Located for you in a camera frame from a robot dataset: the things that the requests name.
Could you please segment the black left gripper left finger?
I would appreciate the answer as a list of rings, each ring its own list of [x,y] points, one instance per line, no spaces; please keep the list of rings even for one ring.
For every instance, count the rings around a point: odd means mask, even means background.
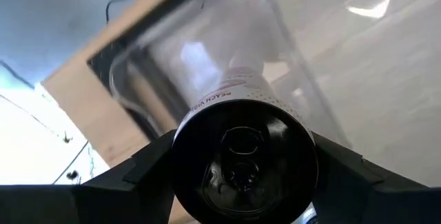
[[[80,185],[0,185],[0,224],[168,224],[169,131]]]

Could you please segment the clear plastic bin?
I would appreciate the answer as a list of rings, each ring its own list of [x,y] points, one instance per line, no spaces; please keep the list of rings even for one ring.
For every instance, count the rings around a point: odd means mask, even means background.
[[[147,19],[114,54],[107,82],[149,139],[232,90],[349,145],[276,0],[166,0]]]

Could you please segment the white peach vibe Celsius can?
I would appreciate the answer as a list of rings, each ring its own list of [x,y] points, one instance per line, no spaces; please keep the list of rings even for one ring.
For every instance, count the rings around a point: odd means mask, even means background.
[[[316,144],[261,73],[230,68],[179,125],[172,181],[201,224],[291,224],[316,189]]]

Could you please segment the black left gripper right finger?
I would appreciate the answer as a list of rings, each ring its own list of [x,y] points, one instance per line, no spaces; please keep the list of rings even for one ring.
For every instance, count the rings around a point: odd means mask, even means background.
[[[320,224],[441,224],[441,187],[368,161],[319,134],[313,205]]]

